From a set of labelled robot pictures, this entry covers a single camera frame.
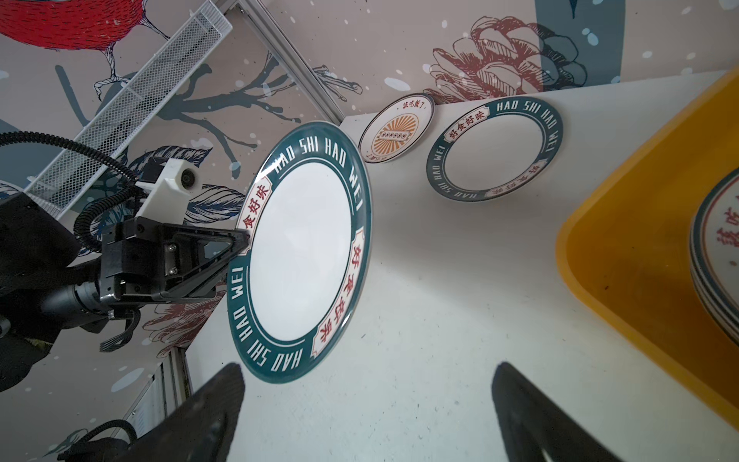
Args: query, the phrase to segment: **yellow bin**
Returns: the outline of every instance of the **yellow bin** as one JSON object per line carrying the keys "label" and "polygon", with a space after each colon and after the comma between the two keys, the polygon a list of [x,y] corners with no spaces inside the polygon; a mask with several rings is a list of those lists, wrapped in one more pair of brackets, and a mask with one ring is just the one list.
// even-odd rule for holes
{"label": "yellow bin", "polygon": [[701,305],[688,232],[739,167],[739,68],[639,148],[567,220],[557,264],[574,295],[739,429],[739,347]]}

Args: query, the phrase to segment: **plate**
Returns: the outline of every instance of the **plate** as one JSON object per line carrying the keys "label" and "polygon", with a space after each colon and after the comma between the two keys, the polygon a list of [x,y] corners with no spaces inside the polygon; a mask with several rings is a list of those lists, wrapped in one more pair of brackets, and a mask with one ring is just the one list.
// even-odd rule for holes
{"label": "plate", "polygon": [[414,93],[381,110],[359,139],[359,152],[367,163],[382,163],[408,151],[429,128],[434,100]]}
{"label": "plate", "polygon": [[354,143],[310,122],[275,146],[249,188],[238,228],[249,246],[231,261],[228,321],[246,367],[295,380],[347,328],[367,272],[372,199]]}
{"label": "plate", "polygon": [[[503,122],[501,116],[506,116],[506,128],[502,136],[496,138],[490,135],[488,130],[493,122],[501,126],[500,123]],[[511,129],[517,131],[528,121],[534,122],[534,126],[541,134],[540,139],[531,135],[517,137],[511,133]],[[545,101],[529,96],[514,96],[490,101],[467,112],[444,130],[429,153],[426,161],[426,177],[436,192],[452,200],[480,202],[504,196],[530,183],[549,165],[562,144],[562,130],[562,118],[557,110]],[[455,144],[466,134],[472,132],[477,136],[465,151],[454,152]],[[514,171],[502,182],[490,179],[489,181],[493,184],[480,187],[479,176],[482,169],[474,161],[474,157],[477,156],[478,160],[487,163],[495,156],[494,159],[500,160],[502,170],[510,170],[515,168],[516,162],[520,162],[523,157],[523,154],[514,152],[522,143],[535,145],[533,151],[529,149],[528,152],[523,153],[529,156],[530,163],[525,162],[525,168]],[[469,179],[470,184],[458,184],[459,180],[455,183],[449,178],[450,152],[454,152],[454,156],[461,159],[457,165],[464,165],[467,172],[475,177]],[[465,180],[462,174],[458,177]]]}
{"label": "plate", "polygon": [[706,289],[739,313],[739,169],[706,196],[692,224],[690,245]]}

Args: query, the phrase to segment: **table surface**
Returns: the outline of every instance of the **table surface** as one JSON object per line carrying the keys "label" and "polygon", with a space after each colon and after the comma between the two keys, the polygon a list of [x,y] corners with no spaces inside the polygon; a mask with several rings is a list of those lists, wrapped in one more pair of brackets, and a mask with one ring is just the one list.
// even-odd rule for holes
{"label": "table surface", "polygon": [[[434,192],[436,137],[484,101],[438,106],[423,139],[368,165],[372,256],[347,331],[312,372],[246,392],[230,461],[504,461],[490,385],[512,363],[624,461],[725,461],[739,434],[565,286],[563,222],[720,72],[536,95],[562,147],[527,186],[459,203]],[[341,128],[356,142],[373,115]],[[491,140],[489,147],[494,146]],[[193,385],[241,364],[222,302],[187,351]]]}

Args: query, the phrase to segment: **stacked plates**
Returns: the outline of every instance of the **stacked plates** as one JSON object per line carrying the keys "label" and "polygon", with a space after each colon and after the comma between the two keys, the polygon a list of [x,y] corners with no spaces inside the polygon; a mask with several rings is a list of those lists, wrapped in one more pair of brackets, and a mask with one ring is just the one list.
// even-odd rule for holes
{"label": "stacked plates", "polygon": [[739,344],[739,169],[708,194],[690,227],[690,271],[704,307]]}

